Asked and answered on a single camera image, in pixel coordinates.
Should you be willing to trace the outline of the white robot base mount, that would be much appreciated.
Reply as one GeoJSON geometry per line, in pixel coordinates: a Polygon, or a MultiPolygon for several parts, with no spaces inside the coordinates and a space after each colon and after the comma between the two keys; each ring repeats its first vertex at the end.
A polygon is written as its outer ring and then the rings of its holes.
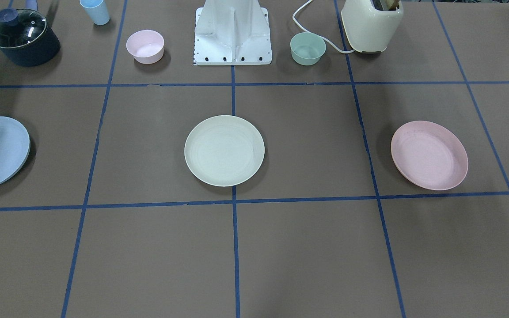
{"type": "Polygon", "coordinates": [[[207,0],[194,16],[194,65],[260,66],[272,62],[269,13],[258,0],[207,0]]]}

